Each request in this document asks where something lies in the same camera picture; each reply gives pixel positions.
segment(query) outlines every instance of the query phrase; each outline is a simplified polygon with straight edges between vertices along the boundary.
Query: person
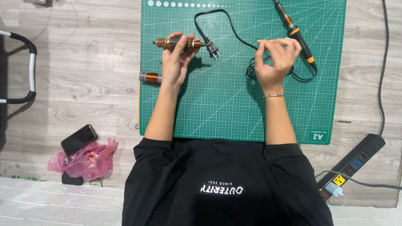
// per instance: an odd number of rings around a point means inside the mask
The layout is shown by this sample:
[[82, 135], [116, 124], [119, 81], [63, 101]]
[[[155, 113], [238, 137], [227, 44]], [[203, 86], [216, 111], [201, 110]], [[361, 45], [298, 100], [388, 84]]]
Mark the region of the person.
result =
[[[282, 80], [302, 49], [294, 39], [259, 40], [255, 72], [266, 96], [265, 144], [173, 138], [177, 96], [198, 49], [162, 53], [162, 84], [125, 183], [124, 226], [333, 225], [314, 169], [300, 150]], [[264, 64], [269, 51], [273, 66]]]

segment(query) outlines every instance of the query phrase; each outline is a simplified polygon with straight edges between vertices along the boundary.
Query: green cutting mat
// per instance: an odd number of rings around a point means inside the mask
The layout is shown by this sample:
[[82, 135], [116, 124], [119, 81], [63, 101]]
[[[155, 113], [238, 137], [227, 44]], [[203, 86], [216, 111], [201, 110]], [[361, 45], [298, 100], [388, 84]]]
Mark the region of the green cutting mat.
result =
[[[339, 64], [345, 21], [345, 0], [282, 0], [309, 45], [318, 76], [310, 83], [293, 77], [284, 79], [285, 99], [299, 143], [329, 144], [334, 117]], [[161, 73], [162, 49], [152, 44], [156, 38], [173, 31], [195, 33], [194, 15], [224, 8], [242, 39], [254, 43], [258, 39], [287, 36], [287, 30], [271, 0], [142, 0], [141, 71]], [[225, 138], [264, 141], [265, 100], [256, 79], [248, 79], [245, 70], [255, 51], [234, 36], [228, 18], [218, 12], [197, 19], [208, 38], [219, 48], [220, 58], [209, 57], [202, 48], [189, 66], [187, 81], [179, 100], [175, 137]], [[309, 78], [305, 60], [298, 58], [295, 72]], [[144, 134], [151, 117], [159, 87], [140, 84], [140, 133]]]

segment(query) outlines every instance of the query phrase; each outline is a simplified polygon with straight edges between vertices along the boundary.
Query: power strip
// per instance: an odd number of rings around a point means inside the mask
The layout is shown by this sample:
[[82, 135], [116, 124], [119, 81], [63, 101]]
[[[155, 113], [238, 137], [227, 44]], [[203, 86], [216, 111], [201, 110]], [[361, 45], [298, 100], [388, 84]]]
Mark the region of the power strip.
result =
[[[367, 135], [354, 149], [351, 150], [332, 170], [341, 172], [352, 177], [359, 169], [364, 166], [382, 147], [385, 141], [376, 134]], [[332, 194], [325, 190], [325, 186], [333, 182], [338, 186], [342, 186], [348, 179], [343, 178], [340, 174], [328, 173], [317, 184], [320, 188], [320, 194], [326, 201]]]

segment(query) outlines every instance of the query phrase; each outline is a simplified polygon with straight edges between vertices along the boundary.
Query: bracelet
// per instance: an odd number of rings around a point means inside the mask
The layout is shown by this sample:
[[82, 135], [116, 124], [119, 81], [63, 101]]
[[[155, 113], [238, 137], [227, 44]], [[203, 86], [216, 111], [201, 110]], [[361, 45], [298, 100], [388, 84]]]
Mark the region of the bracelet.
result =
[[267, 95], [267, 97], [281, 97], [284, 95], [285, 95], [284, 93], [281, 93], [281, 94]]

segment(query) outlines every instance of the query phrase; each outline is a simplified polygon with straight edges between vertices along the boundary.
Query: wooden floor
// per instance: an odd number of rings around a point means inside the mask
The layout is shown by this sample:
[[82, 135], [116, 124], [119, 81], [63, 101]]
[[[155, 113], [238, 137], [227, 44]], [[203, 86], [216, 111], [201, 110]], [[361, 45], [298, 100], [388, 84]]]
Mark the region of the wooden floor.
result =
[[[387, 0], [391, 31], [383, 84], [386, 146], [353, 178], [367, 183], [400, 182], [402, 151], [402, 5]], [[29, 38], [38, 48], [37, 97], [32, 106], [2, 107], [1, 175], [60, 181], [47, 171], [60, 141], [92, 124], [100, 143], [116, 138], [113, 171], [104, 185], [123, 187], [141, 140], [137, 123], [140, 58], [140, 0], [58, 0], [53, 7], [27, 0], [0, 1], [0, 29]], [[318, 174], [331, 169], [368, 133], [377, 133], [377, 86], [385, 46], [381, 0], [348, 0], [332, 142], [302, 145]], [[29, 90], [27, 50], [0, 37], [0, 97], [21, 97]], [[398, 191], [343, 186], [347, 205], [395, 207]], [[330, 204], [343, 203], [331, 198]]]

